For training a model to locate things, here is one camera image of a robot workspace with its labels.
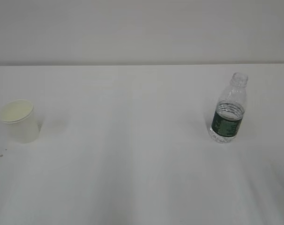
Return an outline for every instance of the white table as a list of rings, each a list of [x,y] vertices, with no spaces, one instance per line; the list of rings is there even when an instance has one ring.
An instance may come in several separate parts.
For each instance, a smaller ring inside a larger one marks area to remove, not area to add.
[[[237,71],[247,111],[218,144]],[[0,67],[17,98],[43,124],[29,144],[0,124],[0,225],[284,225],[284,64]]]

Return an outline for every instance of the white cup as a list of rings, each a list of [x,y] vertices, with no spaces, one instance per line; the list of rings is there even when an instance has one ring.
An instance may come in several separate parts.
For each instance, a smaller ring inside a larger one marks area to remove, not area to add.
[[[10,138],[19,143],[30,143],[39,136],[38,124],[33,116],[34,105],[19,99],[3,106],[0,120],[6,123]]]

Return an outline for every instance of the cup rim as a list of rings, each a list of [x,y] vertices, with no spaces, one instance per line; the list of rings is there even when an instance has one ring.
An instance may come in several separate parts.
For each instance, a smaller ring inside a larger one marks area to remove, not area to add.
[[[4,113],[4,111],[6,110],[7,107],[9,107],[10,104],[15,103],[15,102],[26,102],[26,103],[28,103],[31,106],[31,110],[25,116],[23,116],[21,118],[18,118],[16,120],[4,120],[4,119],[2,119],[1,118],[2,113]],[[13,123],[21,122],[21,121],[27,119],[32,114],[33,110],[34,110],[34,105],[29,100],[17,99],[17,100],[8,102],[7,104],[5,104],[4,106],[2,106],[0,108],[0,121],[2,121],[4,123],[7,123],[7,124],[13,124]]]

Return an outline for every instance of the plastic bottle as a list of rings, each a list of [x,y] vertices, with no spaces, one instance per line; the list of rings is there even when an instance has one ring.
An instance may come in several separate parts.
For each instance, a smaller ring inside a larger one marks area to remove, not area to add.
[[[235,73],[218,100],[209,129],[209,135],[218,143],[231,142],[237,135],[246,108],[247,81],[246,74]]]

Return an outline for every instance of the green label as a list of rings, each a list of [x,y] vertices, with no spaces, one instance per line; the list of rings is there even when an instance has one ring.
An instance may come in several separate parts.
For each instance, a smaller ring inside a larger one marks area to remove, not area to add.
[[[227,120],[222,118],[215,112],[212,122],[212,129],[223,137],[234,137],[237,135],[242,119],[240,120]]]

